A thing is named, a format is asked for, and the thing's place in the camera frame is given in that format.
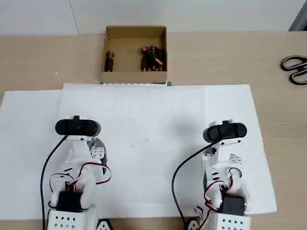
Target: cardboard box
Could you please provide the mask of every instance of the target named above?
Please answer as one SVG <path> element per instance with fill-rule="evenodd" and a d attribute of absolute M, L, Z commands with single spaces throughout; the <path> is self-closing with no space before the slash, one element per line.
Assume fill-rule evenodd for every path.
<path fill-rule="evenodd" d="M 167 28 L 165 26 L 107 26 L 102 58 L 103 83 L 162 83 L 167 79 Z M 141 71 L 142 46 L 165 49 L 165 71 Z M 113 72 L 104 72 L 106 53 L 113 50 Z"/>

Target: black cable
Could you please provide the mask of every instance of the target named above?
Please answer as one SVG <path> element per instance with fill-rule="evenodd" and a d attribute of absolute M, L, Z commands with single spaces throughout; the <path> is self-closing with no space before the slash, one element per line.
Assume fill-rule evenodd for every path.
<path fill-rule="evenodd" d="M 207 212 L 207 216 L 205 218 L 205 220 L 201 223 L 200 228 L 203 227 L 203 225 L 207 222 L 208 218 L 209 218 L 209 214 L 211 211 L 214 211 L 213 209 L 209 209 Z"/>
<path fill-rule="evenodd" d="M 43 166 L 43 170 L 42 170 L 42 174 L 40 176 L 40 199 L 41 199 L 41 202 L 42 202 L 42 216 L 43 216 L 43 230 L 46 229 L 46 226 L 45 226 L 45 206 L 44 206 L 44 194 L 43 194 L 43 181 L 44 181 L 44 173 L 45 173 L 45 169 L 46 169 L 46 166 L 48 164 L 48 161 L 50 160 L 51 156 L 53 155 L 53 153 L 58 149 L 58 147 L 63 143 L 63 141 L 66 140 L 66 138 L 68 137 L 69 135 L 65 135 L 62 140 L 59 141 L 59 143 L 56 145 L 56 147 L 54 147 L 54 149 L 51 151 L 51 153 L 49 154 L 49 156 L 47 157 L 46 161 L 45 161 L 45 164 Z"/>
<path fill-rule="evenodd" d="M 208 149 L 208 148 L 212 147 L 213 145 L 216 145 L 216 144 L 219 143 L 220 141 L 224 140 L 224 139 L 227 138 L 228 136 L 229 136 L 229 135 L 226 135 L 225 137 L 221 138 L 220 140 L 215 141 L 215 142 L 211 143 L 210 145 L 207 145 L 206 147 L 204 147 L 204 148 L 198 150 L 197 152 L 195 152 L 194 154 L 192 154 L 191 156 L 189 156 L 188 158 L 186 158 L 186 159 L 176 168 L 176 170 L 175 170 L 175 172 L 174 172 L 174 175 L 173 175 L 173 178 L 172 178 L 172 194 L 173 194 L 173 198 L 174 198 L 175 204 L 176 204 L 176 206 L 177 206 L 178 212 L 179 212 L 179 214 L 180 214 L 180 217 L 181 217 L 181 219 L 182 219 L 184 225 L 186 225 L 186 222 L 185 222 L 185 220 L 184 220 L 184 216 L 183 216 L 183 213 L 182 213 L 181 208 L 180 208 L 180 206 L 179 206 L 179 203 L 178 203 L 178 201 L 177 201 L 177 198 L 176 198 L 176 195 L 175 195 L 175 190 L 174 190 L 175 177 L 176 177 L 176 175 L 177 175 L 179 169 L 180 169 L 185 163 L 187 163 L 187 162 L 188 162 L 189 160 L 191 160 L 193 157 L 197 156 L 198 154 L 200 154 L 201 152 L 205 151 L 206 149 Z"/>
<path fill-rule="evenodd" d="M 240 178 L 242 177 L 242 171 L 241 170 L 239 170 L 238 168 L 236 168 L 236 167 L 232 167 L 232 168 L 230 168 L 228 171 L 230 172 L 232 169 L 237 169 L 238 170 L 238 172 L 240 173 Z"/>

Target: scissors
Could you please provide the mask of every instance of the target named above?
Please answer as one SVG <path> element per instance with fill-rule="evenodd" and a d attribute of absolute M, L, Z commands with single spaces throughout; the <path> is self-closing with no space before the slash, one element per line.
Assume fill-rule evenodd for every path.
<path fill-rule="evenodd" d="M 287 66 L 286 62 L 289 60 L 299 60 L 300 63 L 292 65 L 292 66 Z M 295 79 L 297 76 L 307 74 L 307 57 L 299 56 L 299 55 L 292 55 L 292 56 L 286 57 L 281 62 L 280 66 L 282 70 L 284 71 L 297 70 L 297 72 L 290 75 L 290 78 L 289 78 L 290 82 L 292 82 L 295 85 L 307 85 L 307 80 L 296 80 Z"/>

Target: table surface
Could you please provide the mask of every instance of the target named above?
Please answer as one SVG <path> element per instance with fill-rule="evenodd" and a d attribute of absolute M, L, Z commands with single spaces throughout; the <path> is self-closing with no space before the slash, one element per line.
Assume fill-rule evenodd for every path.
<path fill-rule="evenodd" d="M 61 89 L 99 83 L 104 36 L 0 38 L 0 98 L 5 90 Z M 307 32 L 179 33 L 168 36 L 174 85 L 250 84 L 278 212 L 252 216 L 252 230 L 306 225 L 307 86 L 288 81 L 282 58 L 307 54 Z M 114 229 L 182 229 L 178 218 L 112 220 Z M 40 230 L 41 221 L 0 221 L 0 229 Z"/>

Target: white paper sheet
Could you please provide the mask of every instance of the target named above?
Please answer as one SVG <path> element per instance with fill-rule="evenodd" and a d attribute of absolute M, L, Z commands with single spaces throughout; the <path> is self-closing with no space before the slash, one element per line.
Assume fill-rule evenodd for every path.
<path fill-rule="evenodd" d="M 48 154 L 60 140 L 54 125 L 61 93 L 5 92 L 0 108 L 0 219 L 41 218 L 39 181 Z M 57 169 L 51 165 L 60 158 L 55 154 L 46 175 Z"/>
<path fill-rule="evenodd" d="M 253 211 L 276 211 L 248 86 L 71 87 L 65 86 L 58 116 L 61 91 L 5 94 L 0 110 L 0 173 L 6 175 L 0 190 L 0 219 L 41 218 L 39 177 L 47 155 L 60 139 L 54 124 L 58 118 L 76 114 L 102 126 L 99 137 L 106 144 L 113 177 L 95 192 L 101 217 L 178 216 L 170 189 L 175 168 L 206 145 L 202 132 L 209 122 L 230 118 L 248 127 L 245 147 L 249 154 L 242 158 L 250 162 L 243 173 L 249 178 L 249 188 L 255 189 Z M 64 150 L 65 144 L 52 158 L 46 178 L 65 159 Z M 176 193 L 186 216 L 194 216 L 192 208 L 203 203 L 200 166 L 198 157 L 176 180 Z"/>

